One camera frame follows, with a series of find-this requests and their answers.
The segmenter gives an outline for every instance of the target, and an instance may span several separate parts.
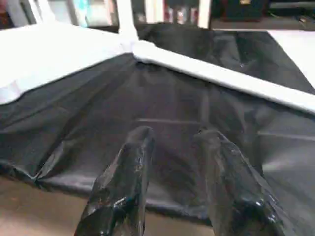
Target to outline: black plastic sheet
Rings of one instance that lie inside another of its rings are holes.
[[[142,236],[153,132],[133,130],[113,163],[96,179],[75,236]]]
[[[103,28],[115,31],[115,28]],[[314,89],[263,32],[140,26],[142,39],[276,84]],[[0,173],[38,188],[88,197],[127,134],[156,137],[146,208],[209,224],[211,204],[196,134],[215,129],[267,181],[294,225],[315,235],[315,118],[122,55],[0,106]]]

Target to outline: floor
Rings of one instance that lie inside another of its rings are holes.
[[[0,177],[1,236],[71,236],[86,200]],[[146,215],[145,236],[214,236],[209,227]]]

